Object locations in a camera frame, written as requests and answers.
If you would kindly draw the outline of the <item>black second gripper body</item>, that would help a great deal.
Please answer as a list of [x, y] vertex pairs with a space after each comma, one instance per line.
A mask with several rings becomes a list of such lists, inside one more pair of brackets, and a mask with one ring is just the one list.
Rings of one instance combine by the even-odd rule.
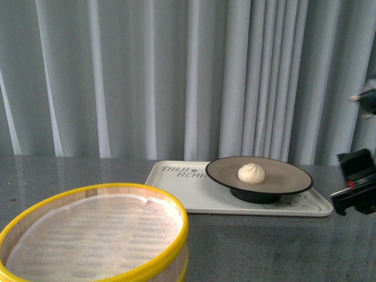
[[375, 76], [365, 82], [360, 94], [351, 96], [350, 102], [358, 102], [361, 119], [369, 119], [375, 116]]

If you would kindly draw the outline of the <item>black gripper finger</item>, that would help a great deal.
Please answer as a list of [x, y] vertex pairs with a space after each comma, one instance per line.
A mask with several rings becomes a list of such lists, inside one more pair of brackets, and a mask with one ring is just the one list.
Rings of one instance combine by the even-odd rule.
[[375, 212], [375, 163], [368, 149], [337, 155], [346, 189], [335, 192], [331, 200], [337, 214], [346, 215], [354, 207], [362, 214]]

